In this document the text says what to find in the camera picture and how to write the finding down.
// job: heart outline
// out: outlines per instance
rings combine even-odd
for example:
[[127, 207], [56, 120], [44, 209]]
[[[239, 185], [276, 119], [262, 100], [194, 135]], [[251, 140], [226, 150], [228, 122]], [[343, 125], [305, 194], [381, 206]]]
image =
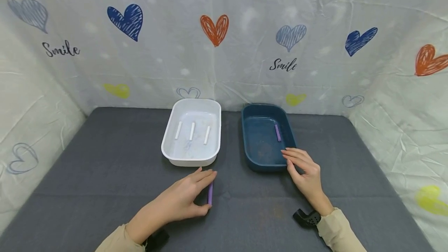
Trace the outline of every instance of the heart outline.
[[103, 84], [103, 87], [107, 92], [109, 92], [113, 96], [116, 96], [117, 98], [127, 99], [130, 95], [129, 86], [126, 84], [113, 85], [105, 83]]
[[370, 40], [375, 37], [378, 32], [378, 28], [371, 28], [363, 35], [359, 36], [359, 31], [353, 31], [347, 36], [347, 40], [345, 40], [345, 50], [347, 51], [350, 57], [363, 48]]
[[306, 94], [302, 93], [302, 94], [297, 94], [295, 95], [294, 93], [289, 93], [286, 95], [286, 104], [288, 104], [289, 106], [297, 106], [299, 104], [301, 104], [304, 100], [306, 99]]
[[[346, 105], [346, 99], [347, 98], [349, 98], [349, 104], [348, 105]], [[358, 102], [356, 102], [356, 103], [354, 103], [354, 104], [352, 104], [352, 101], [354, 100], [354, 99], [359, 99], [359, 101]], [[363, 96], [361, 96], [361, 95], [357, 95], [357, 96], [350, 96], [350, 95], [347, 95], [347, 96], [344, 96], [343, 98], [342, 98], [342, 104], [345, 106], [345, 107], [347, 107], [347, 108], [353, 108], [353, 107], [355, 107], [356, 105], [360, 105], [360, 104], [362, 104], [362, 102], [364, 102], [364, 97]]]
[[124, 14], [112, 6], [107, 8], [107, 16], [109, 20], [122, 33], [129, 36], [135, 42], [138, 42], [138, 35], [143, 25], [143, 11], [137, 4], [130, 4], [124, 10]]
[[[20, 155], [18, 154], [18, 150], [19, 150], [20, 148], [24, 148], [24, 149], [26, 149], [26, 151], [28, 151], [28, 152], [31, 154], [31, 156], [32, 156], [32, 157], [35, 159], [35, 161], [36, 161], [36, 165], [35, 165], [35, 166], [33, 166], [32, 168], [30, 168], [30, 169], [28, 169], [28, 170], [16, 170], [16, 169], [14, 169], [13, 165], [14, 165], [15, 163], [25, 163], [25, 160], [24, 160], [23, 158], [21, 158]], [[8, 173], [10, 173], [10, 174], [18, 175], [18, 174], [22, 174], [22, 173], [29, 172], [30, 170], [32, 170], [32, 169], [34, 169], [35, 167], [37, 167], [38, 164], [39, 164], [39, 159], [38, 159], [38, 157], [37, 157], [37, 153], [36, 153], [36, 151], [35, 151], [31, 146], [29, 146], [29, 145], [26, 144], [26, 143], [17, 143], [17, 144], [15, 144], [15, 145], [12, 147], [12, 154], [17, 158], [17, 160], [11, 161], [11, 162], [8, 164], [8, 166], [6, 167], [6, 172], [8, 172]]]
[[433, 45], [424, 45], [415, 58], [415, 75], [429, 76], [448, 67], [448, 54], [434, 58], [436, 48]]
[[282, 26], [277, 34], [275, 35], [275, 41], [283, 47], [285, 47], [288, 52], [303, 39], [306, 34], [306, 26], [304, 24], [298, 24], [294, 28], [289, 25]]
[[11, 11], [22, 22], [48, 34], [45, 29], [48, 21], [48, 11], [43, 4], [36, 0], [22, 0], [20, 3], [15, 0], [6, 1]]
[[229, 29], [229, 17], [226, 14], [222, 14], [216, 21], [216, 26], [207, 15], [202, 15], [199, 21], [205, 35], [207, 35], [215, 47], [218, 47], [223, 42]]
[[185, 91], [189, 96], [192, 90], [196, 91], [196, 96], [194, 98], [199, 98], [201, 96], [201, 91], [197, 87], [191, 87], [188, 91], [182, 87], [178, 87], [176, 92], [181, 98], [186, 98], [185, 96], [182, 95], [182, 91]]

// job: gray tablecloth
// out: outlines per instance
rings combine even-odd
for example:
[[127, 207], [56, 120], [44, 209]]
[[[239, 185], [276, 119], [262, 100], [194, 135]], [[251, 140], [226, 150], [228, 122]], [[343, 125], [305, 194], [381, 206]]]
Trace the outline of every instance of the gray tablecloth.
[[[94, 251], [118, 225], [176, 180], [160, 151], [170, 110], [98, 108], [0, 238], [0, 251]], [[244, 161], [240, 113], [223, 112], [213, 208], [166, 226], [162, 251], [329, 251], [292, 214], [310, 211], [287, 173]], [[432, 251], [345, 117], [289, 115], [298, 146], [321, 165], [322, 185], [369, 252]], [[200, 196], [200, 202], [206, 197]]]

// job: blue plastic tray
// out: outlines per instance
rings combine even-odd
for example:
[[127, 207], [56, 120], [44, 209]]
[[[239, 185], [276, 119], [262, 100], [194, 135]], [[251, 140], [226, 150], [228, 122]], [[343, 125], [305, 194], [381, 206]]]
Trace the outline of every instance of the blue plastic tray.
[[[244, 150], [254, 172], [282, 172], [286, 160], [280, 150], [296, 147], [286, 112], [272, 104], [250, 104], [241, 111]], [[277, 139], [278, 126], [281, 142]]]

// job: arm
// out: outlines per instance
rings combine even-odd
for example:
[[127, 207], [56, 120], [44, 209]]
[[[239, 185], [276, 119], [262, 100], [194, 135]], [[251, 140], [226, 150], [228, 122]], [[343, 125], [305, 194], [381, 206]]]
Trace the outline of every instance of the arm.
[[212, 170], [194, 173], [175, 182], [152, 202], [145, 205], [126, 225], [119, 226], [95, 252], [144, 252], [142, 243], [165, 224], [205, 216], [211, 205], [198, 206], [194, 199], [216, 178]]
[[[320, 182], [320, 166], [303, 150], [286, 148], [282, 150], [288, 164], [288, 172], [297, 188], [313, 208], [322, 216], [317, 225], [319, 236], [333, 252], [366, 252], [352, 231], [350, 223], [341, 210], [334, 208], [324, 194]], [[295, 166], [303, 169], [300, 175]]]

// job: beige sleeve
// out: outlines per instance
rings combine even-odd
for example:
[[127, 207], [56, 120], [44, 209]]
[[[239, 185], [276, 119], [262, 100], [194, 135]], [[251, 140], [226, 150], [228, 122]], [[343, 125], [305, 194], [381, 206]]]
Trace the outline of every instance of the beige sleeve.
[[129, 238], [128, 232], [124, 229], [125, 226], [119, 226], [106, 237], [95, 252], [145, 252], [145, 247]]
[[366, 252], [350, 227], [345, 215], [335, 208], [329, 216], [322, 217], [317, 224], [320, 237], [333, 252]]

